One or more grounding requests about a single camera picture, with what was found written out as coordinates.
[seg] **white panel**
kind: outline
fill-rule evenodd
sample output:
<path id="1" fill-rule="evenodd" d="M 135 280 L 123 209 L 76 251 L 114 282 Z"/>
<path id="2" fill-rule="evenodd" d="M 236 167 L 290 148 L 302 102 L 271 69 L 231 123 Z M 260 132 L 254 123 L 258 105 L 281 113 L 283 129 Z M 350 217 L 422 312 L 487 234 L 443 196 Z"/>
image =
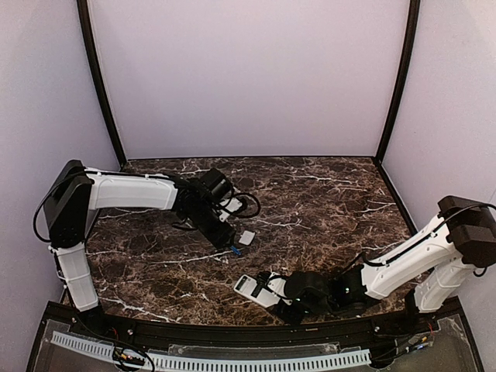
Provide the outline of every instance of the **white panel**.
<path id="1" fill-rule="evenodd" d="M 34 210 L 70 159 L 118 169 L 76 1 L 0 2 L 0 370 L 21 371 L 47 300 L 62 292 Z M 45 222 L 40 217 L 41 233 Z"/>
<path id="2" fill-rule="evenodd" d="M 126 154 L 373 155 L 408 0 L 92 0 Z"/>
<path id="3" fill-rule="evenodd" d="M 424 1 L 384 166 L 417 226 L 458 195 L 488 201 L 496 185 L 496 8 L 492 0 Z M 496 269 L 460 297 L 486 370 L 496 370 Z"/>

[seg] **blue tip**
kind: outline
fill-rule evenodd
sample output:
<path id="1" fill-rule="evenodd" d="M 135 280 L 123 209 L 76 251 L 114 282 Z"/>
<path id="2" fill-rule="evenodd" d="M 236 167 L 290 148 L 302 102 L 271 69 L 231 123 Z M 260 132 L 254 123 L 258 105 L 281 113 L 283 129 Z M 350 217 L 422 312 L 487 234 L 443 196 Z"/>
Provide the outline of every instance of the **blue tip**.
<path id="1" fill-rule="evenodd" d="M 238 256 L 241 256 L 241 252 L 235 246 L 231 246 L 231 251 L 233 251 Z"/>

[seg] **brown marble surface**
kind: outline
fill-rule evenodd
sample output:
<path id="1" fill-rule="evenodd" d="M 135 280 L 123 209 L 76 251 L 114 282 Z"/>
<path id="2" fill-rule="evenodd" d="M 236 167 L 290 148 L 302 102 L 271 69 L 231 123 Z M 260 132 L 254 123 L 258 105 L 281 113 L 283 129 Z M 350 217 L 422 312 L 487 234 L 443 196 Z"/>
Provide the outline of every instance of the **brown marble surface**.
<path id="1" fill-rule="evenodd" d="M 234 292 L 242 274 L 328 272 L 346 266 L 361 250 L 374 257 L 408 238 L 398 208 L 368 158 L 133 160 L 125 171 L 199 177 L 210 167 L 260 199 L 263 208 L 256 218 L 229 219 L 238 231 L 257 233 L 251 246 L 240 257 L 231 251 L 216 253 L 201 233 L 171 228 L 177 221 L 173 212 L 104 210 L 87 255 L 108 313 L 197 325 L 281 324 Z M 366 315 L 402 308 L 401 299 L 414 285 L 399 288 Z"/>

